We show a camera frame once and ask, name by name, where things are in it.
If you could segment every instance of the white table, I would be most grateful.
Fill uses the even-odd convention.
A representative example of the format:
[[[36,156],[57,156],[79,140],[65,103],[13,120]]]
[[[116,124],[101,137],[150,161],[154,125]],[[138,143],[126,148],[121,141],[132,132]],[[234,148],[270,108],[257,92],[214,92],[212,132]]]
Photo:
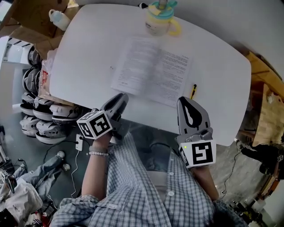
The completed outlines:
[[[52,69],[51,94],[89,108],[100,108],[117,90],[110,83],[125,40],[150,37],[145,11],[138,7],[91,4],[81,8],[65,32]],[[194,100],[208,112],[213,138],[230,145],[241,125],[248,102],[249,61],[213,34],[176,18],[182,35],[161,37],[175,51],[193,55],[185,96],[197,84]],[[175,108],[129,95],[124,119],[178,133]]]

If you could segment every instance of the fiducial marker cube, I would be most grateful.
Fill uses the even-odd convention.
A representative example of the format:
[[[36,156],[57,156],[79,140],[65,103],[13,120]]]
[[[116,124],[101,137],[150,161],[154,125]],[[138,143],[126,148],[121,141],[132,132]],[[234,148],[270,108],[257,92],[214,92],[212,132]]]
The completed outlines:
[[[181,143],[178,150],[187,168],[209,165],[216,162],[215,140]]]
[[[85,138],[96,140],[112,130],[112,126],[105,111],[85,114],[77,124]]]

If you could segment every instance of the beaded bracelet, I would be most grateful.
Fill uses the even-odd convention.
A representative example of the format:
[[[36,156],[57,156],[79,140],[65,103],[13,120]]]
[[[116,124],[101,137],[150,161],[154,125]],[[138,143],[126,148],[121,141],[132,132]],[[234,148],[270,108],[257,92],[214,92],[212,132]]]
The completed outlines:
[[[102,153],[102,152],[96,152],[96,151],[92,151],[89,152],[90,155],[101,155],[101,156],[108,156],[108,153]]]

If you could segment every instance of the yellow pencil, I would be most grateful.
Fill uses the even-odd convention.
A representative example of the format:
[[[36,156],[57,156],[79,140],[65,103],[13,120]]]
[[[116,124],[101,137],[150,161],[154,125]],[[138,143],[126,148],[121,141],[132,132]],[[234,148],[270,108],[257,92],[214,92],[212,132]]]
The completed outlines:
[[[195,94],[195,91],[196,91],[196,87],[197,87],[197,85],[196,85],[196,84],[194,84],[194,86],[193,86],[193,88],[192,88],[192,92],[191,92],[190,99],[193,99],[194,94]]]

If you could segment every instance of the plaid shirt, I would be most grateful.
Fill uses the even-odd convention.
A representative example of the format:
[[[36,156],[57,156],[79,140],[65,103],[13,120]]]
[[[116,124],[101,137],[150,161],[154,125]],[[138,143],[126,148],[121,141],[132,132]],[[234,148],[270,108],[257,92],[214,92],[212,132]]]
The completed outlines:
[[[123,144],[115,145],[110,151],[106,198],[63,199],[51,227],[79,225],[84,220],[89,227],[203,227],[209,224],[216,209],[227,212],[235,226],[247,226],[224,203],[213,203],[174,153],[169,158],[163,204],[128,133]]]

